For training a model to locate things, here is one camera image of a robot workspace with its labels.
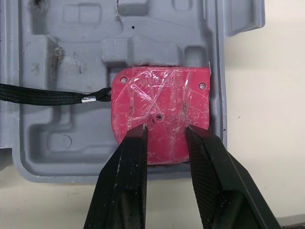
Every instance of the gray plastic tray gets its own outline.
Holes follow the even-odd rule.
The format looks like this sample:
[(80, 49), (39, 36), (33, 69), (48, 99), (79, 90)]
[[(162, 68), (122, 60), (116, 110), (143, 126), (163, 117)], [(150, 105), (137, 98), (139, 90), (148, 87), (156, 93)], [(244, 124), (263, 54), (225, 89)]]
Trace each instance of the gray plastic tray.
[[(0, 10), (1, 83), (89, 93), (129, 66), (210, 62), (211, 130), (225, 145), (224, 40), (264, 26), (264, 0), (2, 0)], [(110, 103), (0, 102), (0, 148), (28, 180), (95, 182), (117, 146)], [(187, 163), (148, 170), (189, 175)]]

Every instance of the hole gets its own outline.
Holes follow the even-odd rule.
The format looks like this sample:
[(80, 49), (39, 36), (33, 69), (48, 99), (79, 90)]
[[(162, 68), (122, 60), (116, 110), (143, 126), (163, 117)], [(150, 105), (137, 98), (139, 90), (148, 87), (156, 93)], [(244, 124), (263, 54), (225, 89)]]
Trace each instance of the hole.
[(162, 115), (161, 114), (157, 114), (156, 115), (156, 120), (157, 121), (161, 121), (163, 119)]
[(200, 90), (204, 90), (206, 88), (206, 83), (205, 82), (201, 82), (200, 84), (199, 84), (199, 89)]
[(126, 78), (126, 77), (122, 77), (122, 78), (120, 79), (120, 81), (121, 81), (121, 83), (127, 83), (127, 78)]

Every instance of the white table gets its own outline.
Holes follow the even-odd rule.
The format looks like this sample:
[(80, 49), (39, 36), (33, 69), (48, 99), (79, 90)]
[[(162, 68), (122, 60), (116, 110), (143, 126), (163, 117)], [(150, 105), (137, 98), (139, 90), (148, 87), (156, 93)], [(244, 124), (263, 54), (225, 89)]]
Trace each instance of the white table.
[[(289, 224), (305, 221), (305, 1), (265, 4), (266, 26), (225, 44), (228, 149)], [(0, 228), (81, 229), (93, 190), (31, 183), (9, 166), (0, 172)], [(202, 228), (190, 180), (149, 182), (147, 192), (147, 229)]]

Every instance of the black cord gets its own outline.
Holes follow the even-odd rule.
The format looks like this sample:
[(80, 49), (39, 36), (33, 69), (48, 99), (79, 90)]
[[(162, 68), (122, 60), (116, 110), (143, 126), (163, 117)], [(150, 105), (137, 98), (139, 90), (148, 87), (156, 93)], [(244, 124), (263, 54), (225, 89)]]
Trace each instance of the black cord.
[(17, 104), (61, 106), (81, 104), (83, 98), (94, 96), (97, 101), (110, 102), (111, 96), (108, 94), (110, 91), (111, 88), (108, 87), (91, 94), (82, 94), (75, 92), (39, 90), (0, 83), (0, 100)]

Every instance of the metal crimp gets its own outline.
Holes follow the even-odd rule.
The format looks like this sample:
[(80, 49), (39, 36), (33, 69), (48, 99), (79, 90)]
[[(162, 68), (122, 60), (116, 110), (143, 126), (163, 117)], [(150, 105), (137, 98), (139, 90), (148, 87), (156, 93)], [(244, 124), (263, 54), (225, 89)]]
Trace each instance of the metal crimp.
[(96, 97), (95, 96), (87, 96), (81, 99), (81, 103), (85, 104), (85, 103), (90, 103), (90, 102), (95, 102), (96, 101)]

